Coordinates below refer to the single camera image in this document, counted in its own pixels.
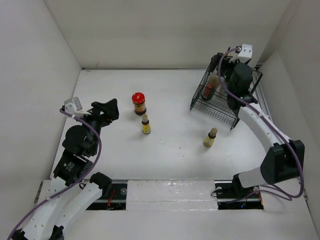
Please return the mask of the black cap sauce bottle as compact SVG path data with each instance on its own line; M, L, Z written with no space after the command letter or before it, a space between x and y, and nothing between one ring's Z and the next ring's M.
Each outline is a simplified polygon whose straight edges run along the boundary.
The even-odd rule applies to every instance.
M216 74L211 73L208 76L206 85L202 90L201 98L204 101L210 101L219 85L220 85L220 80L218 76Z

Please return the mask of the yellow bottle cork cap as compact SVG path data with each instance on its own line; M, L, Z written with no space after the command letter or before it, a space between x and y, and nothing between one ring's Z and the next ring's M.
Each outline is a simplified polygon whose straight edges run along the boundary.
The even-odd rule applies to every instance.
M216 128L212 128L208 133L208 135L206 136L206 138L204 139L203 144L206 147L210 148L216 139L217 133L218 133L218 130Z

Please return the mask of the red lid sauce jar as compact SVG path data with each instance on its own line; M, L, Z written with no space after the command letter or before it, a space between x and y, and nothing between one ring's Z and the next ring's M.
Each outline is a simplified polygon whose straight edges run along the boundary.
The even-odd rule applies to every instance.
M131 97L132 103L134 105L134 112L142 116L146 113L146 98L145 95L142 92L136 92Z

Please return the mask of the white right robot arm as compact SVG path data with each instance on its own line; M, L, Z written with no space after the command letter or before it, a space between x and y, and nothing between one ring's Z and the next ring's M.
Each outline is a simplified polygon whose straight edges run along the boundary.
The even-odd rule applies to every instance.
M232 51L237 56L230 56ZM228 190L243 199L249 189L265 187L267 193L280 192L281 198L290 201L302 196L305 189L305 145L281 132L249 92L253 81L253 70L248 66L251 56L251 51L236 47L214 55L208 67L210 73L217 72L228 107L250 128L266 152L259 167L235 174Z

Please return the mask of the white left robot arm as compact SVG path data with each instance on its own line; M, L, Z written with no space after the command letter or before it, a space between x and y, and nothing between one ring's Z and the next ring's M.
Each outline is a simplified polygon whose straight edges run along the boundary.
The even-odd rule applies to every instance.
M119 118L118 101L93 102L85 111L78 97L66 100L60 113L78 122L65 133L64 151L45 199L11 231L10 240L63 240L67 228L96 200L107 198L112 179L101 172L88 182L102 152L101 130Z

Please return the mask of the small yellow label bottle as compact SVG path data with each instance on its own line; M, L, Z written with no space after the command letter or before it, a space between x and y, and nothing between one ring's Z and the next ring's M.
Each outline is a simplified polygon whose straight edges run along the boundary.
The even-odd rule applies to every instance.
M147 116L147 114L143 114L141 116L141 123L142 123L142 132L144 134L150 134L151 133L151 126L150 126L150 121Z

